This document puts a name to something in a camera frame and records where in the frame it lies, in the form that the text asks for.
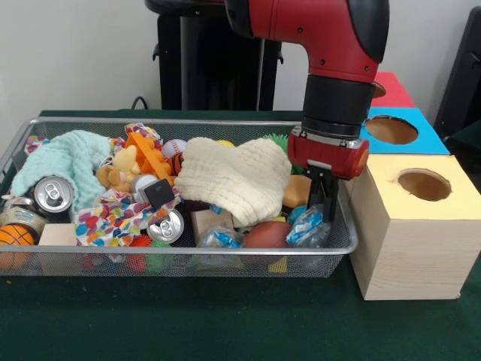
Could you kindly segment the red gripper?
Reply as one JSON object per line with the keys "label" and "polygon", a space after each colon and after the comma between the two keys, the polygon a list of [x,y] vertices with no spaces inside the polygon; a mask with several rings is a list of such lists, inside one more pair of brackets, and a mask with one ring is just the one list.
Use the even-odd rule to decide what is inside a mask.
{"label": "red gripper", "polygon": [[[369,157],[369,141],[362,138],[345,140],[314,135],[301,126],[292,129],[288,138],[288,158],[293,165],[309,168],[311,179],[307,207],[324,202],[324,222],[333,222],[337,207],[338,180],[353,179],[364,170]],[[326,176],[322,182],[322,169],[335,177]]]}

